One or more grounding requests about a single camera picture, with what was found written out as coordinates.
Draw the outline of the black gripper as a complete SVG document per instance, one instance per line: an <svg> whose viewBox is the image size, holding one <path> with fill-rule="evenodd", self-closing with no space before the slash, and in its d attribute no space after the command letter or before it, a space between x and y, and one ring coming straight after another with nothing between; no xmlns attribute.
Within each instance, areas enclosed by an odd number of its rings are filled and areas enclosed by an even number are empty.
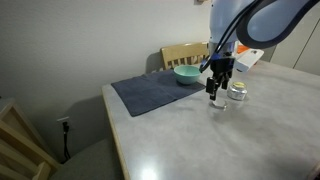
<svg viewBox="0 0 320 180"><path fill-rule="evenodd" d="M213 60L210 69L213 72L213 77L208 77L206 81L206 92L210 95L210 99L216 100L217 81L222 79L221 88L227 90L228 83L232 77L234 67L234 57L227 57L222 59Z"/></svg>

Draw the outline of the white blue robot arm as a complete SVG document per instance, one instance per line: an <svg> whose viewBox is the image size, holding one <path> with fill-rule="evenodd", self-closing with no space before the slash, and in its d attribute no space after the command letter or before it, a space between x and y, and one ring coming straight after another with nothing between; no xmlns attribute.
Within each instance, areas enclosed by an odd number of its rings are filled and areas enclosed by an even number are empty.
<svg viewBox="0 0 320 180"><path fill-rule="evenodd" d="M207 67L206 92L216 100L219 88L227 89L232 77L235 43L252 49L275 46L285 40L319 0L212 0L208 51L201 71Z"/></svg>

